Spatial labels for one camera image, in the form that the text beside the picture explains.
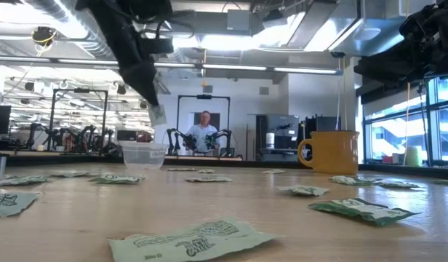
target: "clear plastic container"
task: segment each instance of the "clear plastic container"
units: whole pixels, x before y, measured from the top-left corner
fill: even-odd
[[[129,169],[157,170],[164,163],[167,145],[121,141],[124,163]]]

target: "white shirt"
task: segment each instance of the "white shirt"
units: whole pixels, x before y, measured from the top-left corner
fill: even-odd
[[[192,135],[196,139],[196,150],[197,152],[206,153],[211,151],[212,149],[208,149],[204,139],[207,135],[212,135],[216,133],[216,127],[213,127],[211,124],[208,124],[206,127],[202,127],[201,124],[195,124],[190,128],[186,135]]]

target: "yellow mug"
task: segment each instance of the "yellow mug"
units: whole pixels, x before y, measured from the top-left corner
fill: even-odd
[[[311,139],[298,145],[298,159],[315,172],[350,175],[358,172],[358,132],[311,132]],[[312,159],[303,158],[303,146],[311,145]]]

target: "table surface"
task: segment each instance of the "table surface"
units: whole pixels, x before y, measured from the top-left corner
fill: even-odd
[[[257,168],[218,168],[229,183],[188,183],[194,172],[148,171],[140,185],[95,185],[88,178],[55,178],[38,186],[0,192],[36,192],[20,215],[0,218],[0,262],[113,261],[107,238],[168,234],[221,216],[250,222],[258,231],[284,235],[252,250],[213,261],[448,261],[448,186],[426,178],[361,172],[367,178],[416,183],[413,191],[344,186],[308,170],[263,174]],[[123,173],[122,164],[66,164],[9,168],[13,175],[54,170]],[[294,197],[276,186],[330,188],[324,196]],[[321,200],[360,197],[420,213],[386,227],[307,208]]]

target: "mug handle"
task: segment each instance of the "mug handle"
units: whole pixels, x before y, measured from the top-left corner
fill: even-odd
[[[311,145],[312,141],[313,141],[312,139],[305,139],[305,140],[303,140],[298,145],[298,150],[297,150],[298,160],[300,160],[300,162],[302,162],[302,164],[304,164],[307,167],[313,167],[313,160],[308,161],[305,158],[303,158],[302,149],[303,149],[303,146]]]

